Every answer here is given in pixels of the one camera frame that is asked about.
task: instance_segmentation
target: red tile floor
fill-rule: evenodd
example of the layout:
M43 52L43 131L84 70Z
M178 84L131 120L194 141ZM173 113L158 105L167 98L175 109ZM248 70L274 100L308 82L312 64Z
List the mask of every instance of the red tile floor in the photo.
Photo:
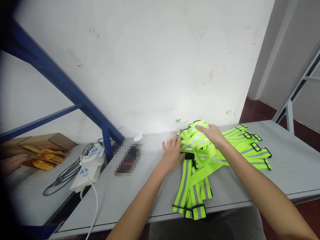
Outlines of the red tile floor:
M242 110L239 123L257 122L263 120L271 120L276 113L276 110L267 104L260 101L253 101L249 98L246 99L245 105ZM287 127L286 119L283 118L280 125L284 128ZM302 141L307 143L309 146L320 152L320 134L311 130L310 128L294 121L294 134L296 137L300 138ZM318 238L320 238L320 199L302 203L296 205L297 209L307 221L312 230L316 233ZM269 224L262 217L263 229L267 240L278 239ZM90 236L90 240L103 240L105 239L110 231L93 233ZM149 227L146 225L143 233L141 234L140 240L148 239ZM73 238L77 240L85 239L86 236L79 236L78 238Z

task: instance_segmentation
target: table surface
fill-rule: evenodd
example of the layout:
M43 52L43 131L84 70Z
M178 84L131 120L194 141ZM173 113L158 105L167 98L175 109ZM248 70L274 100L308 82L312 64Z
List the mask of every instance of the table surface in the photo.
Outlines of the table surface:
M262 170L290 199L301 199L320 194L319 172L320 153L295 137L272 120L245 124L252 133L263 141L260 147L267 147L273 157L269 159L272 171ZM220 127L221 131L236 125ZM111 229L120 219L133 198L151 174L162 156L161 151L143 152L133 173L115 176L114 170L133 143L126 139L124 146L113 157L95 183L99 198L99 214L93 232ZM183 217L172 212L179 188L181 168L177 167L164 180L156 199L155 207L148 222ZM237 177L230 167L223 166L209 176L213 198L204 200L207 213L252 205ZM70 217L51 239L88 233L95 213L93 189L85 195Z
M67 154L68 157L54 169L42 171L22 166L8 179L12 185L14 206L25 226L43 226L73 194L69 190L73 180L50 196L43 196L42 192L52 184L58 175L82 154L84 145L75 146Z

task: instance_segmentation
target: gray pants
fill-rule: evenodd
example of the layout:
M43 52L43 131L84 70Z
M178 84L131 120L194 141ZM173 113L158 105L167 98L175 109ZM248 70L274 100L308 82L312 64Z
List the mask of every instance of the gray pants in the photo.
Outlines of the gray pants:
M255 206L209 215L206 222L179 218L151 223L149 236L150 240L266 240Z

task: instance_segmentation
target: reflective vest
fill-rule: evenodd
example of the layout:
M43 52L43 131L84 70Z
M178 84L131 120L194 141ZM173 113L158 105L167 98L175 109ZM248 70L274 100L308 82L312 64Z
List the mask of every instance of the reflective vest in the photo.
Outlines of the reflective vest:
M182 177L173 211L184 214L185 218L198 220L206 217L203 200L212 198L208 176L222 166L229 166L221 152L206 135L195 128L201 125L209 128L203 121L195 121L189 127L180 130L181 152L187 153L182 164ZM257 134L247 131L247 126L240 124L222 132L228 142L257 169L271 167L266 158L272 157L267 148L261 149L257 142L262 139Z

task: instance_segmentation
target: hand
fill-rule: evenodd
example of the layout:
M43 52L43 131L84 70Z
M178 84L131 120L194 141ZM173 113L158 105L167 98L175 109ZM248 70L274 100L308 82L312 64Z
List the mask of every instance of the hand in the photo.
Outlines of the hand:
M179 165L185 153L180 154L181 135L169 139L167 147L162 142L163 156L156 166L155 170L167 175L171 170Z
M1 168L5 177L12 174L16 169L21 167L22 163L30 159L31 157L29 157L27 154L20 154L1 161Z
M214 145L216 146L217 149L220 148L220 146L226 142L228 142L226 140L226 138L222 135L222 133L220 132L220 130L218 129L218 127L216 125L213 124L208 124L209 125L209 129L204 128L200 125L196 125L196 129L198 129L200 132L203 132L207 138L214 143Z

